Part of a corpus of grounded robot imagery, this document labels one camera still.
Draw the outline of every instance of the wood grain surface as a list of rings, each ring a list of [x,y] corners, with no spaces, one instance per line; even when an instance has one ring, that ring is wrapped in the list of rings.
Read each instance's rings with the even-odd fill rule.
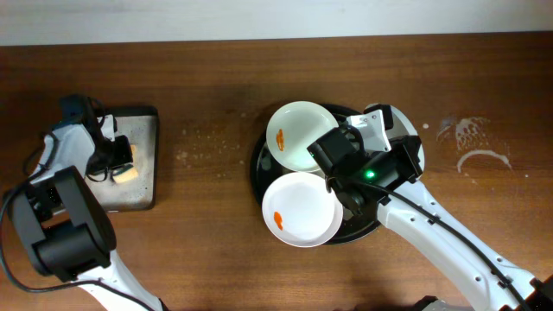
[[[429,191],[501,255],[540,279],[553,274],[553,33],[0,48],[0,69],[2,191],[22,179],[37,133],[60,120],[58,98],[80,92],[108,106],[157,107],[157,205],[110,219],[121,258],[173,310],[376,310],[425,295],[467,304],[385,228],[313,249],[270,234],[248,163],[271,113],[294,100],[398,107],[423,140]],[[454,130],[436,136],[464,117],[489,120],[482,142],[512,169],[477,155],[458,173],[468,150],[457,148]],[[4,224],[15,273],[55,284],[35,273]],[[102,309],[82,290],[26,294],[3,274],[0,303]]]

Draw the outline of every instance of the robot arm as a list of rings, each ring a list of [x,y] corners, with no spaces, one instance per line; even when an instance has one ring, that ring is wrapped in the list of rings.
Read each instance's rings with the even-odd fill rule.
[[[111,264],[109,267],[96,267],[81,273],[77,276],[78,281],[101,280],[102,283],[110,288],[137,298],[142,303],[147,304],[152,310],[168,310],[159,298],[149,293],[140,285],[138,280],[124,265],[117,251],[111,251],[110,257]],[[96,298],[106,310],[144,310],[144,307],[140,304],[121,295],[114,294],[110,290],[96,285],[80,285],[80,287]]]
[[[486,257],[494,261],[524,299],[534,292],[531,281],[535,277],[530,272],[520,269],[478,239],[451,216],[420,181],[413,184],[405,182],[395,191],[422,205],[426,211],[468,238]],[[388,204],[379,206],[378,221],[413,244],[457,287],[474,309],[500,310],[506,305],[514,310],[518,306],[517,300],[505,288],[505,284],[490,271],[482,259],[452,233],[433,224],[431,219],[401,200],[391,198]]]
[[[121,261],[111,222],[83,179],[132,162],[127,137],[114,135],[113,116],[95,116],[90,100],[61,100],[63,120],[45,137],[37,177],[22,185],[9,217],[41,275],[81,287],[108,310],[165,310]],[[45,226],[57,213],[70,219]]]
[[[407,239],[476,310],[515,309],[521,300],[536,298],[539,281],[474,236],[419,181],[424,169],[422,142],[405,115],[389,105],[372,105],[364,113],[349,117],[347,125],[330,130],[308,147],[327,177],[327,187],[334,190],[344,207],[353,215],[378,220]],[[389,195],[393,193],[422,210]],[[505,278],[494,275],[491,267]]]

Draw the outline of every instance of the sponge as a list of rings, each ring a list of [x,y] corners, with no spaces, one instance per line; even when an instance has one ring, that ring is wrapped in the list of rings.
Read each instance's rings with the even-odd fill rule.
[[[132,153],[132,158],[134,159],[135,154],[137,153],[137,146],[132,144],[130,146],[130,152]],[[127,164],[120,169],[114,170],[111,177],[113,177],[113,180],[116,183],[124,183],[137,178],[138,171],[132,164]]]

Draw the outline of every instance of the white bowl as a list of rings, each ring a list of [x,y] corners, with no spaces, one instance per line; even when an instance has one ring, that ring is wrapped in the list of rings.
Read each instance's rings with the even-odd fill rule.
[[[297,101],[284,105],[273,114],[267,125],[267,147],[270,153],[285,168],[297,172],[319,170],[317,162],[309,154],[307,147],[338,122],[321,105]],[[277,136],[282,133],[283,148],[279,148]]]
[[[263,218],[281,241],[297,247],[326,243],[340,229],[343,207],[325,181],[308,173],[281,176],[265,192]],[[278,213],[282,222],[277,223]]]

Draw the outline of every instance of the black round tray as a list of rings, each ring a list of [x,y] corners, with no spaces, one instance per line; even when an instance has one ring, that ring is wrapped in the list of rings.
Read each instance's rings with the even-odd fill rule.
[[[338,124],[346,122],[346,117],[361,114],[353,109],[331,104],[322,104],[338,121]],[[280,165],[269,152],[265,132],[257,140],[256,146],[251,154],[250,179],[256,201],[261,206],[263,196],[270,184],[278,177],[291,173],[290,170]],[[373,232],[380,223],[370,215],[353,216],[351,212],[344,209],[344,219],[340,229],[326,244],[344,244],[358,238],[363,238]]]

